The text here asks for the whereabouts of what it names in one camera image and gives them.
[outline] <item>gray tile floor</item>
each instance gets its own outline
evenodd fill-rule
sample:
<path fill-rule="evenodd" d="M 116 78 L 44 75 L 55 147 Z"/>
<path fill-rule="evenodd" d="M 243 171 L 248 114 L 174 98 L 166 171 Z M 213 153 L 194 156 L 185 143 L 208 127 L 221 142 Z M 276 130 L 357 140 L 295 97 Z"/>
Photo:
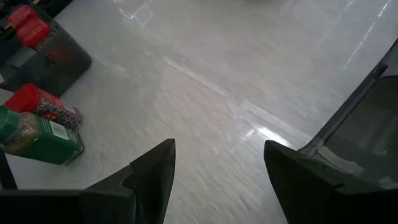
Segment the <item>gray tile floor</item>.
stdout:
<path fill-rule="evenodd" d="M 398 37 L 398 1 L 74 0 L 57 20 L 93 64 L 66 167 L 9 156 L 24 189 L 83 189 L 177 142 L 165 223 L 286 223 L 264 141 L 299 149 Z"/>

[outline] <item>red lid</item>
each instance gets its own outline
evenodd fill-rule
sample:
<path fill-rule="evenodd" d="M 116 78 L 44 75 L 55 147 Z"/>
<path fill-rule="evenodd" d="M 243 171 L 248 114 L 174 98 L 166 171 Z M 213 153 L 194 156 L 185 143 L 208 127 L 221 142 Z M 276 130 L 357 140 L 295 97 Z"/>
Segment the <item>red lid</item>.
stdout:
<path fill-rule="evenodd" d="M 37 87 L 28 83 L 17 90 L 4 106 L 20 113 L 30 112 L 39 104 L 39 101 L 40 94 Z"/>
<path fill-rule="evenodd" d="M 18 31 L 19 40 L 27 47 L 35 47 L 51 32 L 51 28 L 38 17 L 25 23 Z"/>
<path fill-rule="evenodd" d="M 29 6 L 21 6 L 16 9 L 8 18 L 7 23 L 10 24 L 14 29 L 22 27 L 29 19 L 37 16 L 35 10 Z"/>

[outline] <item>spice container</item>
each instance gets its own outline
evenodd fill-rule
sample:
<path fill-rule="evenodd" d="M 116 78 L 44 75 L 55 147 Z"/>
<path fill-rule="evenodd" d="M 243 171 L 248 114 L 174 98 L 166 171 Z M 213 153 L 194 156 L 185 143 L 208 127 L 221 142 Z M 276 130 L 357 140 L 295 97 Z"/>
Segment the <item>spice container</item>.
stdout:
<path fill-rule="evenodd" d="M 76 107 L 30 83 L 17 90 L 4 106 L 20 113 L 35 113 L 70 129 L 78 129 L 83 123 Z"/>
<path fill-rule="evenodd" d="M 76 131 L 32 113 L 0 107 L 0 143 L 8 154 L 67 164 L 83 152 Z"/>

